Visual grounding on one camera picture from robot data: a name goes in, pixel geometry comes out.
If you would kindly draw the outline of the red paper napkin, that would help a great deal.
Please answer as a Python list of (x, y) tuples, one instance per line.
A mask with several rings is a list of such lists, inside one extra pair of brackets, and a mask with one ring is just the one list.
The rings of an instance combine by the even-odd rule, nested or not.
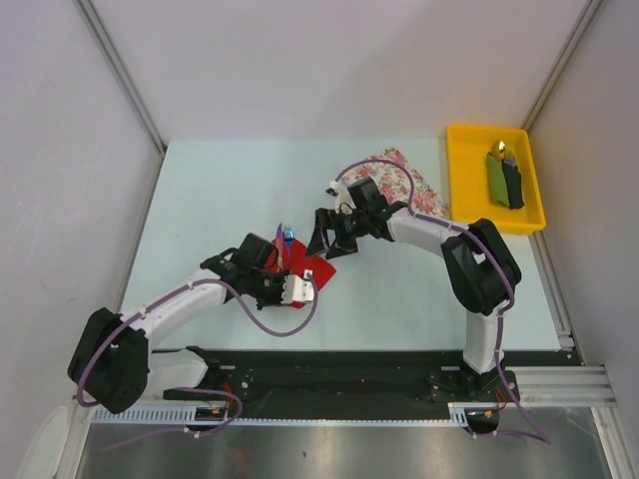
[(323, 257), (306, 257), (306, 250), (307, 246), (298, 239), (293, 240), (292, 247), (284, 243), (279, 251), (279, 258), (276, 258), (274, 251), (270, 254), (264, 271), (278, 272), (282, 265), (292, 274), (303, 276), (308, 269), (313, 273), (318, 289), (322, 289), (336, 274), (336, 269)]

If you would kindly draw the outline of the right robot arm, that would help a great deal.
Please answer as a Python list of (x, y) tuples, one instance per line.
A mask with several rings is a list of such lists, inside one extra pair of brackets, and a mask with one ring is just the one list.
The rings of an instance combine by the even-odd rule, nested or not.
[(483, 400), (505, 379), (504, 313), (514, 303), (521, 270), (493, 222), (463, 225), (389, 203), (371, 178), (343, 190), (330, 188), (332, 209), (317, 209), (306, 255), (332, 259), (358, 252), (366, 236), (416, 246), (440, 256), (454, 296), (466, 309), (466, 339), (459, 393)]

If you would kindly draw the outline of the iridescent knife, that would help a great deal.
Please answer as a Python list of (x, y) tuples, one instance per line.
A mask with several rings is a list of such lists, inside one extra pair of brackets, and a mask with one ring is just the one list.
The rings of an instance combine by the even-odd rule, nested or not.
[(284, 270), (284, 257), (285, 257), (285, 239), (284, 239), (284, 226), (279, 224), (276, 231), (275, 246), (278, 250), (277, 268), (278, 270)]

